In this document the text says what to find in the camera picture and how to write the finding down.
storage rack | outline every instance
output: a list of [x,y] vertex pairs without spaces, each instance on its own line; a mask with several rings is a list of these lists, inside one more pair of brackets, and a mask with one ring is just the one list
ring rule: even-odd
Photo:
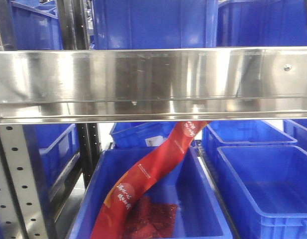
[[[6,238],[57,238],[58,203],[81,170],[88,184],[99,157],[95,122],[307,118],[307,47],[90,51],[84,4],[57,1],[64,48],[71,51],[15,51],[8,7],[0,0]],[[31,124],[56,122],[78,124],[81,150],[59,177],[56,185],[67,190],[53,203],[48,199],[60,187],[48,192],[40,181]]]

